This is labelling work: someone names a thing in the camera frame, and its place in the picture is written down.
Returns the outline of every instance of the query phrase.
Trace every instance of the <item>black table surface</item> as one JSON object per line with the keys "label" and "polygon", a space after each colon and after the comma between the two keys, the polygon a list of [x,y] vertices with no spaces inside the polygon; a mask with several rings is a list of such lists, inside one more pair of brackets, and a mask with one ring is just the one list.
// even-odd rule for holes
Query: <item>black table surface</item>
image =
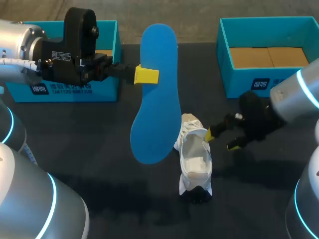
{"label": "black table surface", "polygon": [[[214,43],[180,44],[178,92],[182,113],[205,127],[238,110],[226,99]],[[122,62],[139,62],[139,45],[123,45]],[[15,104],[27,142],[43,170],[86,202],[89,239],[218,238],[285,239],[285,209],[316,148],[316,117],[303,118],[245,150],[228,152],[231,131],[213,141],[213,199],[181,201],[178,153],[143,165],[130,148],[130,130],[142,98],[141,86],[122,83],[116,103]]]}

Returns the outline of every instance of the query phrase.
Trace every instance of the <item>screw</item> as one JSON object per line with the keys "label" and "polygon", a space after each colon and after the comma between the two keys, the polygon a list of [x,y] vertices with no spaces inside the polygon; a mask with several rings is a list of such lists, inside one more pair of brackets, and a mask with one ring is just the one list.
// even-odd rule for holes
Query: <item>screw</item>
{"label": "screw", "polygon": [[45,62],[46,62],[46,64],[47,64],[49,67],[51,67],[52,64],[53,64],[53,62],[51,61],[51,59],[48,59],[48,60],[46,60]]}
{"label": "screw", "polygon": [[100,35],[99,28],[97,26],[93,26],[91,30],[91,34],[93,37],[95,37],[95,39],[98,39]]}

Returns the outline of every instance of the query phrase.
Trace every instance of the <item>black label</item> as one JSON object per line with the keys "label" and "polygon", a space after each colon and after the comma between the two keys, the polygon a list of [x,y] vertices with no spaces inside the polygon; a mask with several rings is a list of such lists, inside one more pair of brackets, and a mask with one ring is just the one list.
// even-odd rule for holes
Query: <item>black label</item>
{"label": "black label", "polygon": [[61,83],[50,84],[51,91],[53,94],[92,94],[91,84],[86,84],[84,86],[75,86]]}
{"label": "black label", "polygon": [[35,86],[30,86],[30,89],[34,95],[48,95],[48,89],[44,83],[39,83]]}
{"label": "black label", "polygon": [[65,52],[52,51],[52,59],[60,61],[71,61],[71,54]]}
{"label": "black label", "polygon": [[251,85],[252,90],[265,90],[268,87],[269,78],[255,78]]}

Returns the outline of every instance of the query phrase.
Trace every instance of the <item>logo on box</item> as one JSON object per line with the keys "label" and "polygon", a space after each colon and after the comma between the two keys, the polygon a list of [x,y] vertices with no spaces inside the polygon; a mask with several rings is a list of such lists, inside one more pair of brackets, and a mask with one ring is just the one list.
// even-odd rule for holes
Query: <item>logo on box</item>
{"label": "logo on box", "polygon": [[35,86],[30,86],[30,89],[34,95],[48,95],[48,89],[44,83],[39,83]]}
{"label": "logo on box", "polygon": [[285,79],[274,79],[273,81],[273,85],[271,86],[271,88],[274,88],[276,85],[278,85],[279,83],[282,83]]}
{"label": "logo on box", "polygon": [[269,78],[255,78],[251,86],[252,90],[265,90],[269,84]]}

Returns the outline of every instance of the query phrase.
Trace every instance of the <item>brown cardboard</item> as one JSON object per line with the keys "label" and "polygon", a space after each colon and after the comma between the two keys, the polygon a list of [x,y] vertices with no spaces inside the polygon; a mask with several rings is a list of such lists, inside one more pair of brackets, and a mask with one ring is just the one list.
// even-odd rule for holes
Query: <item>brown cardboard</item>
{"label": "brown cardboard", "polygon": [[267,48],[230,48],[235,68],[274,67]]}
{"label": "brown cardboard", "polygon": [[95,50],[95,53],[107,54],[108,56],[112,55],[112,50]]}
{"label": "brown cardboard", "polygon": [[303,67],[308,60],[301,47],[269,47],[274,67]]}

